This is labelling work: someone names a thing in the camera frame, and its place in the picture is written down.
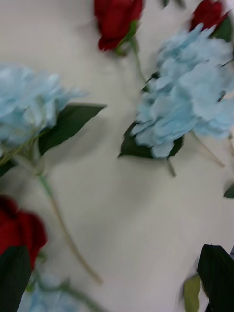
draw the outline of red flower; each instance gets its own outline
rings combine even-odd
[[[194,11],[190,31],[201,23],[204,25],[202,30],[215,25],[218,27],[228,14],[222,15],[222,12],[223,4],[221,1],[211,2],[211,0],[203,0]]]
[[[140,19],[142,10],[143,0],[94,0],[94,14],[102,35],[100,50],[116,48],[127,35],[130,23]]]
[[[47,237],[42,221],[33,213],[19,210],[15,201],[0,196],[0,255],[10,246],[26,245],[32,269]]]

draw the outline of white table surface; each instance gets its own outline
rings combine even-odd
[[[147,0],[137,33],[145,76],[154,70],[162,40],[181,29],[197,6],[186,0],[162,10]],[[66,224],[105,283],[96,285],[76,262],[33,177],[12,169],[0,191],[37,211],[48,231],[46,269],[74,283],[110,312],[183,311],[182,285],[196,271],[203,244],[234,244],[234,201],[223,199],[234,179],[225,142],[204,138],[226,163],[214,163],[189,136],[164,163],[117,159],[122,136],[134,120],[142,87],[133,56],[97,49],[91,0],[0,0],[0,60],[62,74],[66,86],[90,92],[86,102],[108,108],[77,135],[46,154],[46,172]]]

